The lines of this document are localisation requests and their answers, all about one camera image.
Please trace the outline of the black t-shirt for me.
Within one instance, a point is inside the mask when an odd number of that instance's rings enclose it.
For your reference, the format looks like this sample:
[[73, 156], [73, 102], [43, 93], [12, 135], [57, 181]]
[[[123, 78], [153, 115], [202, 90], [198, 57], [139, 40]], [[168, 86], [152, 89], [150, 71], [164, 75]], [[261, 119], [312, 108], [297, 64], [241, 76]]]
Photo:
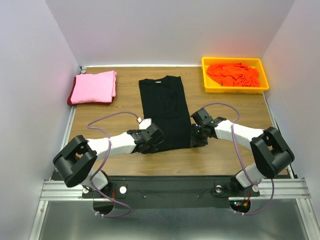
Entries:
[[192, 124], [181, 77], [142, 79], [138, 85], [144, 118], [151, 119], [164, 134], [157, 151], [189, 148]]

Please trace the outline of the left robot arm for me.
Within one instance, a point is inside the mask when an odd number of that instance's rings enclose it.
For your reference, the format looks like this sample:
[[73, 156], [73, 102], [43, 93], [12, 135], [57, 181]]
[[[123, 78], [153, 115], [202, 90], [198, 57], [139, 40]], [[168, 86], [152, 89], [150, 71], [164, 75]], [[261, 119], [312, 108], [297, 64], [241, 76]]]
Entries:
[[120, 154], [155, 153], [164, 139], [163, 131], [154, 123], [146, 129], [131, 129], [105, 138], [87, 139], [77, 135], [52, 162], [68, 188], [81, 185], [106, 197], [112, 192], [113, 184], [103, 170], [93, 168], [95, 162]]

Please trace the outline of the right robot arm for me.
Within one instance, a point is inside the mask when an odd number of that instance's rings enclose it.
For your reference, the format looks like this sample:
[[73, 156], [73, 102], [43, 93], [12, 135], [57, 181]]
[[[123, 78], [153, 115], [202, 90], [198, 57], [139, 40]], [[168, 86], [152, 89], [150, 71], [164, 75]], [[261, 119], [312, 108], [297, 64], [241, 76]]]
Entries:
[[295, 156], [278, 129], [250, 128], [236, 124], [224, 117], [213, 118], [205, 108], [191, 115], [191, 146], [204, 147], [209, 138], [231, 141], [237, 149], [239, 145], [251, 150], [254, 163], [245, 166], [240, 160], [242, 170], [235, 174], [229, 183], [215, 185], [218, 194], [227, 196], [242, 195], [248, 187], [257, 185], [263, 179], [274, 179], [289, 166]]

